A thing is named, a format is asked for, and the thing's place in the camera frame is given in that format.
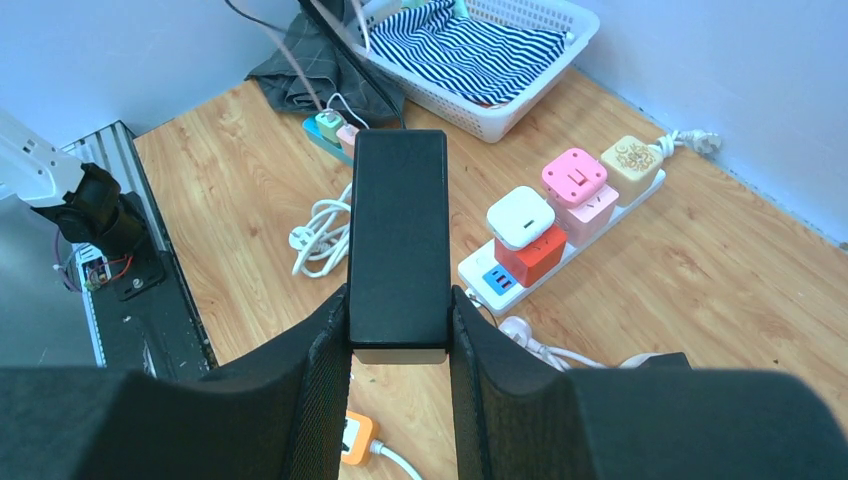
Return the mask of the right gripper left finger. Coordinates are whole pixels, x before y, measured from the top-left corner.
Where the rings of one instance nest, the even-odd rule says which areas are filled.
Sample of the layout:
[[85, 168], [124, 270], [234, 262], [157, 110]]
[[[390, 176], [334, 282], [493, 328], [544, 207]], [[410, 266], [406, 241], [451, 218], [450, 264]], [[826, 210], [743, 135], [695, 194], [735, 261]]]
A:
[[195, 381], [5, 368], [5, 479], [334, 479], [350, 385], [345, 288]]

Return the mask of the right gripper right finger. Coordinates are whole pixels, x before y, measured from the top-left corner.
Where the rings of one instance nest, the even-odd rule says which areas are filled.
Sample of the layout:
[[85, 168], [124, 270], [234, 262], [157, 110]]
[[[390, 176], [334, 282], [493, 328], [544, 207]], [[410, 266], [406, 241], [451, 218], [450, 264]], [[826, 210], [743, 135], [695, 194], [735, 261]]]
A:
[[449, 352], [462, 479], [843, 479], [847, 440], [775, 371], [558, 371], [454, 287]]

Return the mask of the orange power strip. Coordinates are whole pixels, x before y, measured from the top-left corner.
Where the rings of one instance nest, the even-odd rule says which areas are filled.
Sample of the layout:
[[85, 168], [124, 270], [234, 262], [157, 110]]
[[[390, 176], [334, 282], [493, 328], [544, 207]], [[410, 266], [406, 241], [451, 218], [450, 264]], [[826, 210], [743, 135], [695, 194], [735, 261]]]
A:
[[371, 445], [379, 436], [379, 424], [371, 417], [347, 410], [342, 436], [341, 462], [363, 466], [372, 456]]

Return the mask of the black power adapter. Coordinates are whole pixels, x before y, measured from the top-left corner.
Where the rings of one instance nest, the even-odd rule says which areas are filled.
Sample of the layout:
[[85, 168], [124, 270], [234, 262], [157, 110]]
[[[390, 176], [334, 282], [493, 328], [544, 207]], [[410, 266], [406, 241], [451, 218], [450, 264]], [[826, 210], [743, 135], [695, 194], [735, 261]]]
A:
[[446, 134], [360, 132], [350, 226], [347, 317], [358, 360], [444, 362], [452, 306]]

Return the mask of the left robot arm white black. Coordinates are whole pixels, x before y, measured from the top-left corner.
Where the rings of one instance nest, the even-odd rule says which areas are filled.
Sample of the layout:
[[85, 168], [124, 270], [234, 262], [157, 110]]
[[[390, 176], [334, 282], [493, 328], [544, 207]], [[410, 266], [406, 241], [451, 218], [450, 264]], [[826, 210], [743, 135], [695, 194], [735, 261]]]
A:
[[83, 289], [110, 288], [127, 301], [165, 279], [140, 197], [124, 193], [107, 170], [60, 150], [6, 111], [1, 183], [68, 242], [97, 249], [98, 258], [77, 262]]

